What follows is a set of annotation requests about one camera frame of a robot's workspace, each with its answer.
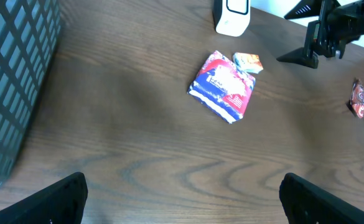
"brown wooden surface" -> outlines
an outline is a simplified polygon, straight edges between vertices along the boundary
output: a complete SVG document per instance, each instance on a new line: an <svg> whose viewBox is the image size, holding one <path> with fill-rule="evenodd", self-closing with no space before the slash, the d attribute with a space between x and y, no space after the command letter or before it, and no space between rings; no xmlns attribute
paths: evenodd
<svg viewBox="0 0 364 224"><path fill-rule="evenodd" d="M313 70L275 59L305 28L256 9L232 38L214 31L210 0L60 3L64 36L0 210L76 171L83 223L287 223L287 172L364 210L364 118L345 106L363 48ZM232 125L186 94L214 50L264 65Z"/></svg>

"red candy wrapper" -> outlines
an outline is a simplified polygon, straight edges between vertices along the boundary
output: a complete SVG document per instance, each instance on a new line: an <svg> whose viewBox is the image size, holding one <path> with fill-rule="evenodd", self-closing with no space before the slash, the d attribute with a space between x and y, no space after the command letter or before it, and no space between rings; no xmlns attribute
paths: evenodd
<svg viewBox="0 0 364 224"><path fill-rule="evenodd" d="M364 86L359 79L353 84L352 96L350 97L350 105L359 118L364 115Z"/></svg>

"snack package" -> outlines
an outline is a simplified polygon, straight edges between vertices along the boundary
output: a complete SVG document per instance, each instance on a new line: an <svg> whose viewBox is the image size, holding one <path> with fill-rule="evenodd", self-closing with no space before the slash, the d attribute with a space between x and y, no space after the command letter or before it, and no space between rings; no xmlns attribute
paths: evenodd
<svg viewBox="0 0 364 224"><path fill-rule="evenodd" d="M355 80L355 83L353 84L350 105L352 106L355 115L362 118L364 115L364 86L359 79Z"/></svg>
<svg viewBox="0 0 364 224"><path fill-rule="evenodd" d="M243 118L254 86L254 77L215 51L199 71L188 94L231 124Z"/></svg>
<svg viewBox="0 0 364 224"><path fill-rule="evenodd" d="M253 54L235 53L233 61L244 72L251 72L258 74L263 70L259 56Z"/></svg>

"black robotic claw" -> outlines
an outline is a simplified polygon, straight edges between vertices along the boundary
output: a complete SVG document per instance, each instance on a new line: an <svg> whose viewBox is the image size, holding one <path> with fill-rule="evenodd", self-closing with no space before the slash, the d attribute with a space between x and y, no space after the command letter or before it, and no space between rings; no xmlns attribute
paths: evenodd
<svg viewBox="0 0 364 224"><path fill-rule="evenodd" d="M345 46L364 35L364 0L341 6L337 0L301 0L285 19L318 16L307 26L305 46L278 57L279 62L317 68L318 55L339 58Z"/></svg>

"gray basket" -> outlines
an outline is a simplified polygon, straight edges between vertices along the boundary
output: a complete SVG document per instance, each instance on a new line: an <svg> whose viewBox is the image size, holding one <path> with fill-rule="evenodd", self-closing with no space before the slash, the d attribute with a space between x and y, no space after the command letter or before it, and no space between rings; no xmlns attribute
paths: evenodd
<svg viewBox="0 0 364 224"><path fill-rule="evenodd" d="M0 184L9 177L60 33L57 0L0 0Z"/></svg>

